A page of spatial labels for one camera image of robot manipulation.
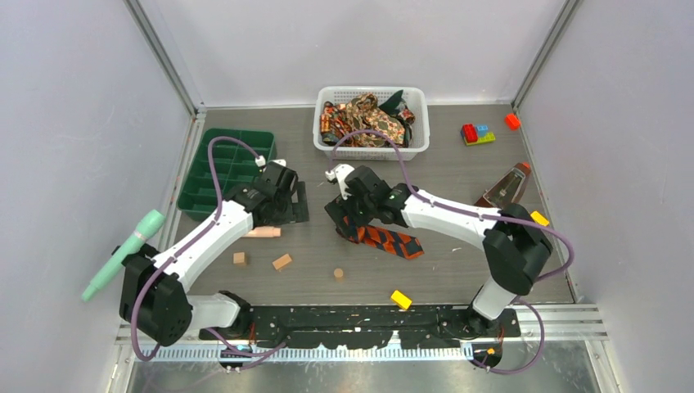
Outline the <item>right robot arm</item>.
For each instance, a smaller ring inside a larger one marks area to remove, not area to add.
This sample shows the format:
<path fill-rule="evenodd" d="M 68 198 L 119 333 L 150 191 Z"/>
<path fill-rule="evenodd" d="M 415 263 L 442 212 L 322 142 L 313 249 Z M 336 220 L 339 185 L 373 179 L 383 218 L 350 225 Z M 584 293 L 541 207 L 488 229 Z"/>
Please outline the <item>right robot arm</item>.
<path fill-rule="evenodd" d="M 528 211 L 518 204 L 482 208 L 438 198 L 400 183 L 390 187 L 364 165 L 337 165 L 326 173 L 340 189 L 325 210 L 339 234 L 365 237 L 379 220 L 450 236 L 484 252 L 490 277 L 475 294 L 462 323 L 475 336 L 488 336 L 500 315 L 517 297 L 530 293 L 553 247 Z"/>

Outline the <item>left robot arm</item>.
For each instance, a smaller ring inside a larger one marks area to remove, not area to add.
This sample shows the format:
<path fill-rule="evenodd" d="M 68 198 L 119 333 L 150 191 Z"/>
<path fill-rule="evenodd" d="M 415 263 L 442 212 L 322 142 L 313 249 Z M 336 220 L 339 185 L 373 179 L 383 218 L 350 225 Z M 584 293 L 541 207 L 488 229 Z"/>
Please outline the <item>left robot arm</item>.
<path fill-rule="evenodd" d="M 283 160 L 272 160 L 251 183 L 233 187 L 213 212 L 181 241 L 155 253 L 150 246 L 124 260 L 119 314 L 131 335 L 171 346 L 185 332 L 221 328 L 232 339 L 251 326 L 250 304 L 230 291 L 190 294 L 193 283 L 234 242 L 252 230 L 295 221 L 305 186 Z"/>

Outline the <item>brown wooden metronome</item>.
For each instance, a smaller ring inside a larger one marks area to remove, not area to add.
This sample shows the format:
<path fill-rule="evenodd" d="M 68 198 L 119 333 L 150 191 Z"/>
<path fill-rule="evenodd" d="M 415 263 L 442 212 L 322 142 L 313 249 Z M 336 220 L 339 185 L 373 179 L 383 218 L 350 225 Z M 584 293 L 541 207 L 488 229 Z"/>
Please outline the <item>brown wooden metronome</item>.
<path fill-rule="evenodd" d="M 491 188 L 483 192 L 475 206 L 505 209 L 511 203 L 518 203 L 524 195 L 531 174 L 528 162 L 516 163 Z"/>

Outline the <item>orange navy striped tie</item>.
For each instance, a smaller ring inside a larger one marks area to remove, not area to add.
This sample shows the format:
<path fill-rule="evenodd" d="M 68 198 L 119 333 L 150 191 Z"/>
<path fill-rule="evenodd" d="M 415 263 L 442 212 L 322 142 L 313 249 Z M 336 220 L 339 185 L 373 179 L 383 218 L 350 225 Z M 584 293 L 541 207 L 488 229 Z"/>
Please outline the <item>orange navy striped tie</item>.
<path fill-rule="evenodd" d="M 413 260 L 424 254 L 417 237 L 373 225 L 358 226 L 348 217 L 344 217 L 343 226 L 336 227 L 336 232 L 349 242 L 364 244 L 406 260 Z"/>

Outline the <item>green compartment tray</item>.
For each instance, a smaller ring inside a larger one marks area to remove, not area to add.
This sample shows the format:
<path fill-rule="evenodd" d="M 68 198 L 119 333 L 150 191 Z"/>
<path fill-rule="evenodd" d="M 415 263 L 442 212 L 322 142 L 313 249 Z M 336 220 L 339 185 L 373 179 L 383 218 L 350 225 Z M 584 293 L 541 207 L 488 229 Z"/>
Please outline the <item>green compartment tray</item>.
<path fill-rule="evenodd" d="M 222 193 L 240 183 L 250 183 L 259 176 L 255 156 L 234 142 L 220 141 L 208 156 L 209 142 L 217 137 L 231 137 L 247 144 L 268 160 L 277 157 L 275 135 L 269 131 L 242 129 L 208 129 L 201 137 L 190 169 L 184 178 L 177 207 L 195 222 L 205 220 L 217 207 L 213 178 L 217 178 Z"/>

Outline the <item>white plastic basket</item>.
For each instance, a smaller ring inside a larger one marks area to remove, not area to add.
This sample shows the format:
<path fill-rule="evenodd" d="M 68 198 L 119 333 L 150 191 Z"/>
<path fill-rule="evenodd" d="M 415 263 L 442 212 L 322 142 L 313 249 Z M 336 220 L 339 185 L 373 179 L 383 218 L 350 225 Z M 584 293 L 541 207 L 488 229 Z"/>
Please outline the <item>white plastic basket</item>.
<path fill-rule="evenodd" d="M 424 92 L 413 87 L 330 86 L 318 93 L 313 144 L 347 160 L 405 160 L 430 145 Z"/>

